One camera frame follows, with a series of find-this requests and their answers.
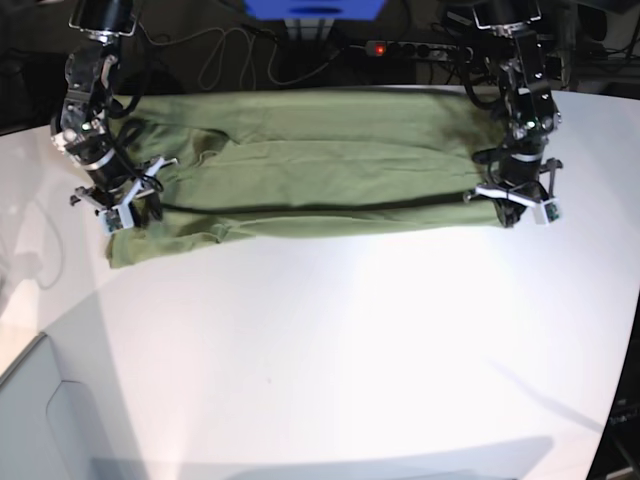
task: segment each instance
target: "green pants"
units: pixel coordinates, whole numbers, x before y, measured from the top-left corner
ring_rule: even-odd
[[[355,90],[146,97],[134,161],[177,157],[162,201],[223,214],[165,211],[114,235],[114,268],[258,235],[320,237],[498,225],[471,155],[500,127],[462,96]],[[241,208],[240,213],[233,209]]]

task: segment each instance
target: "blue box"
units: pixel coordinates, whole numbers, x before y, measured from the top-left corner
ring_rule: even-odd
[[[260,20],[336,18],[374,20],[385,0],[245,0]]]

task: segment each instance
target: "folded garment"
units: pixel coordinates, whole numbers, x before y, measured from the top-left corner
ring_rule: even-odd
[[[118,232],[114,268],[258,235],[499,225],[471,155],[499,125],[451,93],[312,90],[145,97],[135,162],[162,155],[161,222]],[[114,125],[114,130],[121,125]]]

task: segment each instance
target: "wire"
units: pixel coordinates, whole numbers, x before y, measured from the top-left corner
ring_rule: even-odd
[[[589,66],[595,67],[598,70],[602,70],[603,72],[609,73],[609,74],[616,74],[619,73],[620,71],[622,71],[623,68],[629,66],[629,64],[633,61],[633,60],[637,60],[638,58],[640,58],[638,55],[634,55],[633,50],[635,48],[635,46],[640,42],[640,40],[638,39],[638,36],[640,35],[640,14],[638,15],[638,20],[636,21],[636,26],[633,29],[633,34],[631,35],[631,41],[627,44],[626,47],[621,48],[621,49],[606,49],[605,52],[608,55],[615,55],[618,53],[624,53],[624,59],[625,61],[615,67],[615,68],[607,68],[603,65],[598,65],[597,63],[589,63]]]
[[[153,74],[152,67],[153,67],[154,52],[151,48],[152,44],[150,43],[147,37],[147,34],[144,31],[142,31],[142,33],[143,33],[142,35],[138,34],[138,37],[141,38],[142,49],[144,51],[145,68],[144,68],[144,74],[142,77],[142,82],[138,87],[138,92],[131,98],[129,105],[127,105],[126,108],[122,108],[122,105],[120,105],[118,101],[115,101],[115,100],[112,101],[112,104],[109,107],[109,116],[111,118],[121,119],[131,115],[135,111],[135,109],[138,107],[140,100],[142,100],[142,97],[146,93],[147,89],[149,88],[149,84],[151,83],[151,76]]]
[[[143,185],[151,185],[151,188],[153,188],[156,192],[158,193],[163,192],[164,185],[162,185],[162,182],[160,182],[160,180],[158,180],[157,178],[153,178],[148,175],[145,175],[139,170],[136,170],[133,162],[131,161],[131,158],[129,158],[129,155],[127,154],[126,149],[123,148],[123,146],[113,137],[113,133],[111,132],[111,127],[109,126],[108,118],[105,118],[103,125],[105,129],[105,138],[107,140],[107,143],[109,143],[109,146],[113,148],[115,152],[115,157],[118,159],[120,164],[125,168],[125,170],[127,170],[127,173],[129,173],[129,175],[131,175],[132,177],[140,180]],[[136,125],[130,128],[129,130],[142,129],[143,126],[144,124]],[[123,135],[123,137],[125,138],[121,139],[121,141],[127,141],[133,136],[136,136],[136,138],[138,136],[136,132],[132,132],[132,133],[128,132],[128,133],[129,135],[126,135],[126,136]]]
[[[125,123],[116,137],[116,142],[122,148],[129,148],[142,135],[145,127],[144,120],[140,118],[132,118]]]
[[[48,283],[42,283],[42,280],[39,279],[37,275],[35,277],[35,281],[38,284],[38,288],[40,288],[40,290],[51,290],[54,286],[57,285],[57,283],[62,278],[62,274],[64,273],[64,264],[65,264],[64,242],[62,240],[62,235],[60,235],[60,230],[58,230],[58,227],[56,227],[56,224],[53,222],[53,220],[51,220],[51,216],[47,213],[47,211],[42,206],[42,204],[37,199],[34,199],[33,203],[35,204],[36,208],[40,210],[40,213],[42,214],[42,217],[44,218],[45,223],[49,225],[49,228],[53,232],[53,236],[56,239],[56,244],[58,246],[58,253],[60,255],[60,268],[58,268],[58,271],[53,277],[53,280],[50,280]]]
[[[431,30],[436,33],[446,34],[453,41],[453,43],[455,43],[456,46],[458,47],[456,52],[457,55],[455,59],[456,67],[453,71],[457,70],[458,77],[460,78],[460,83],[464,87],[464,90],[467,96],[469,97],[469,100],[471,100],[471,103],[473,103],[476,107],[480,108],[481,110],[493,110],[500,103],[500,99],[494,100],[492,102],[483,102],[482,100],[480,100],[478,95],[473,90],[471,75],[469,73],[469,69],[467,68],[467,63],[463,53],[463,49],[465,48],[465,45],[461,44],[458,41],[458,39],[453,36],[453,34],[449,31],[447,27],[445,27],[444,25],[438,22],[433,22],[431,24]]]
[[[400,3],[402,3],[402,6],[404,7],[404,11],[407,16],[407,23],[402,33],[398,35],[398,38],[396,38],[396,42],[399,42],[400,40],[405,38],[413,27],[413,11],[411,10],[411,5],[409,5],[409,0],[400,0]]]
[[[447,77],[447,81],[444,82],[445,85],[449,85],[451,83],[451,80],[453,79],[453,76],[456,73],[456,69],[452,68],[451,71],[449,72],[449,77]]]
[[[478,85],[482,85],[483,83],[486,83],[488,85],[493,84],[494,83],[493,77],[491,75],[483,75],[481,77],[477,77],[471,80],[471,85],[473,85],[474,87],[477,87]]]
[[[305,80],[308,80],[309,78],[317,75],[318,73],[322,72],[324,69],[326,69],[342,52],[343,50],[339,50],[338,52],[336,52],[334,55],[332,55],[329,60],[327,60],[325,63],[323,63],[322,65],[320,65],[318,68],[316,68],[315,70],[302,75],[299,78],[296,78],[294,80],[288,80],[288,81],[280,81],[278,79],[275,78],[274,74],[273,74],[273,62],[275,61],[276,55],[278,53],[278,48],[281,46],[280,45],[280,41],[279,39],[276,37],[275,33],[271,30],[261,30],[261,29],[256,29],[254,27],[250,27],[248,25],[243,25],[242,27],[234,27],[231,28],[229,30],[224,30],[222,28],[219,27],[212,27],[212,28],[207,28],[205,30],[202,30],[200,32],[196,32],[192,35],[189,35],[188,37],[185,38],[181,38],[179,40],[173,40],[170,42],[157,42],[154,40],[151,40],[149,34],[147,33],[147,31],[145,30],[144,26],[141,24],[140,28],[142,30],[142,32],[144,33],[144,35],[147,37],[149,43],[151,45],[153,45],[154,47],[158,47],[158,48],[166,48],[166,47],[173,47],[176,45],[180,45],[186,42],[189,42],[191,40],[194,40],[196,38],[199,38],[203,35],[206,35],[208,33],[217,33],[218,35],[220,35],[220,38],[218,39],[218,42],[214,45],[213,50],[211,51],[211,54],[207,57],[207,59],[205,60],[204,64],[202,65],[202,68],[200,70],[200,73],[198,74],[198,86],[200,87],[201,90],[203,91],[211,91],[213,89],[215,89],[218,84],[220,83],[220,80],[222,78],[222,65],[223,65],[223,60],[224,60],[224,54],[225,54],[225,50],[226,50],[226,45],[227,45],[227,37],[234,33],[234,32],[238,32],[238,33],[242,33],[242,35],[244,36],[245,40],[247,41],[247,46],[248,46],[248,53],[247,53],[247,57],[245,59],[245,62],[242,66],[242,71],[240,73],[240,78],[239,78],[239,88],[241,90],[244,90],[244,86],[245,86],[245,77],[247,75],[247,71],[251,70],[251,77],[253,79],[252,83],[251,83],[251,90],[256,90],[257,88],[257,76],[256,76],[256,68],[255,68],[255,63],[253,61],[253,50],[254,50],[254,46],[255,46],[255,41],[256,38],[258,36],[262,36],[264,38],[267,38],[269,40],[271,40],[274,43],[274,47],[273,47],[273,52],[271,53],[271,57],[269,59],[269,64],[267,66],[267,76],[269,77],[269,80],[277,86],[281,86],[281,87],[286,87],[286,86],[291,86],[291,85],[295,85],[297,83],[303,82]],[[253,34],[253,36],[251,36],[249,33],[247,33],[247,30],[250,30],[251,34]],[[212,82],[210,83],[205,83],[204,81],[204,77],[207,73],[207,71],[209,70],[209,68],[211,67],[212,63],[214,62],[216,56],[218,57],[218,68],[217,68],[217,73],[213,79]]]
[[[238,13],[240,15],[246,15],[246,9],[243,9],[241,7],[237,7],[235,5],[233,5],[231,2],[229,2],[228,0],[214,0],[215,3],[217,3],[218,5],[220,5],[222,8],[229,10],[233,13]]]
[[[322,65],[320,65],[318,68],[316,68],[315,70],[299,77],[296,78],[295,80],[288,80],[286,82],[282,82],[280,80],[277,80],[274,76],[273,76],[273,72],[272,72],[272,68],[273,68],[273,61],[276,58],[276,53],[277,53],[278,49],[274,48],[273,49],[273,53],[271,54],[271,58],[269,59],[269,65],[267,66],[267,75],[269,77],[269,80],[271,80],[271,82],[275,85],[278,85],[279,87],[289,87],[291,85],[295,85],[297,83],[300,82],[304,82],[305,80],[308,80],[309,78],[317,75],[318,73],[322,72],[325,68],[327,68],[336,58],[338,58],[340,56],[340,54],[343,52],[343,50],[338,50],[336,53],[334,53],[329,60],[327,60],[325,63],[323,63]]]
[[[145,36],[147,37],[149,43],[151,45],[153,45],[154,47],[157,48],[167,48],[167,47],[174,47],[176,45],[181,45],[183,43],[189,42],[191,40],[195,40],[196,38],[202,37],[203,35],[207,35],[210,33],[216,33],[220,36],[220,38],[218,39],[218,41],[216,42],[215,46],[213,47],[213,50],[211,51],[211,53],[209,54],[209,56],[207,57],[207,59],[205,60],[204,64],[202,65],[202,68],[200,69],[200,73],[198,74],[198,87],[200,87],[201,90],[208,92],[211,91],[213,89],[215,89],[218,84],[220,83],[220,80],[222,79],[222,65],[223,65],[223,61],[224,61],[224,54],[226,51],[226,46],[227,46],[227,37],[234,33],[234,32],[239,32],[244,36],[244,39],[247,41],[247,46],[248,46],[248,53],[247,53],[247,57],[245,59],[245,62],[242,66],[242,71],[240,73],[240,78],[238,80],[238,86],[240,87],[241,90],[244,90],[244,85],[245,85],[245,76],[247,74],[247,71],[250,69],[251,70],[251,75],[252,75],[252,84],[251,84],[251,90],[255,90],[257,85],[256,85],[256,70],[255,70],[255,65],[253,63],[253,47],[255,44],[255,35],[253,36],[253,38],[251,38],[249,36],[249,34],[242,28],[239,27],[234,27],[230,30],[224,30],[220,27],[212,27],[212,28],[207,28],[205,30],[202,30],[200,32],[196,32],[193,35],[189,35],[185,38],[181,38],[179,40],[172,40],[170,42],[157,42],[154,40],[151,40],[149,34],[147,33],[146,29],[144,28],[144,26],[140,25],[140,28],[142,30],[142,32],[145,34]],[[210,83],[205,83],[204,77],[207,74],[207,71],[209,70],[209,68],[211,67],[211,65],[213,64],[216,56],[218,56],[218,68],[217,68],[217,73],[213,79],[213,81],[211,81]]]
[[[636,459],[633,458],[633,455],[631,453],[629,453],[627,448],[620,441],[620,438],[618,437],[618,435],[615,434],[613,430],[610,430],[608,433],[609,433],[609,436],[611,437],[611,440],[613,441],[613,444],[615,445],[616,449],[620,453],[620,455],[622,455],[622,457],[627,462],[629,467],[631,467],[631,470],[633,470],[633,474],[636,477],[636,479],[640,479],[640,465],[638,465],[638,462],[636,461]]]

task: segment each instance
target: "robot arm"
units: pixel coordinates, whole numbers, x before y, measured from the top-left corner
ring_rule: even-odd
[[[490,33],[494,40],[486,62],[498,78],[499,100],[487,103],[475,94],[462,48],[458,69],[471,101],[479,108],[491,110],[505,127],[500,145],[473,156],[474,162],[486,167],[486,178],[464,200],[476,196],[492,199],[506,227],[515,225],[527,208],[534,210],[539,223],[552,223],[559,217],[553,183],[562,163],[555,159],[545,163],[543,157],[548,136],[560,123],[560,114],[544,72],[537,34],[529,27],[540,18],[537,2],[448,0],[448,3],[472,6],[477,30]],[[91,188],[76,189],[71,204],[90,202],[107,234],[143,223],[133,207],[135,198],[144,197],[147,210],[160,219],[158,194],[162,187],[154,176],[176,160],[159,157],[137,167],[126,153],[136,129],[129,132],[125,126],[114,138],[109,128],[110,117],[125,117],[140,99],[134,98],[123,108],[113,98],[111,88],[120,62],[121,37],[136,32],[132,0],[80,0],[69,23],[93,40],[69,57],[66,68],[69,89],[61,114],[52,126],[55,145],[94,182]],[[544,174],[550,176],[548,188],[540,182]]]
[[[556,170],[563,165],[556,159],[543,161],[548,137],[561,123],[561,116],[544,71],[537,34],[530,28],[540,19],[540,10],[536,1],[455,2],[470,3],[477,29],[495,39],[487,63],[498,78],[500,99],[484,103],[475,95],[464,62],[460,62],[462,80],[473,103],[492,110],[504,124],[505,136],[501,145],[473,156],[474,162],[486,166],[486,182],[465,199],[494,199],[505,227],[515,225],[527,208],[533,209],[537,223],[547,225],[559,218],[553,189]],[[550,177],[548,188],[540,182],[544,174]]]
[[[139,100],[134,98],[123,108],[111,88],[120,63],[121,37],[136,30],[131,11],[131,0],[80,0],[77,4],[69,24],[93,42],[69,57],[69,88],[62,111],[52,124],[53,143],[94,182],[91,188],[77,188],[70,203],[73,206],[85,200],[95,207],[106,234],[141,224],[133,206],[135,198],[146,197],[150,213],[161,218],[157,194],[162,187],[154,176],[163,166],[175,163],[156,158],[140,169],[125,151],[126,143],[140,132],[140,125],[123,127],[118,138],[109,128],[110,117],[125,117]]]

